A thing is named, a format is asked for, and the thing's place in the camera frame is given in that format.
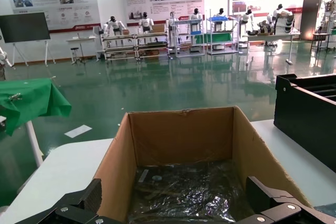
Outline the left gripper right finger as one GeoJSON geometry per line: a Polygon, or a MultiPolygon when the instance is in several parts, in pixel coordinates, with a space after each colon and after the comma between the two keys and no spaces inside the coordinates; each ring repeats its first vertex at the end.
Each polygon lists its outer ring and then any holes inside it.
{"type": "Polygon", "coordinates": [[[303,205],[287,191],[265,186],[254,176],[246,179],[246,196],[255,214],[240,224],[335,223],[335,217],[303,205]]]}

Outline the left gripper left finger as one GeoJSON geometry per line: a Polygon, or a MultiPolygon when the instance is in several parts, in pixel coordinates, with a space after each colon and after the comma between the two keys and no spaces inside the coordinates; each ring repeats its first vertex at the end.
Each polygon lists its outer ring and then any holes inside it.
{"type": "Polygon", "coordinates": [[[19,223],[115,223],[114,219],[98,215],[101,203],[101,180],[93,179],[85,189],[65,194],[49,209],[21,220],[19,223]]]}

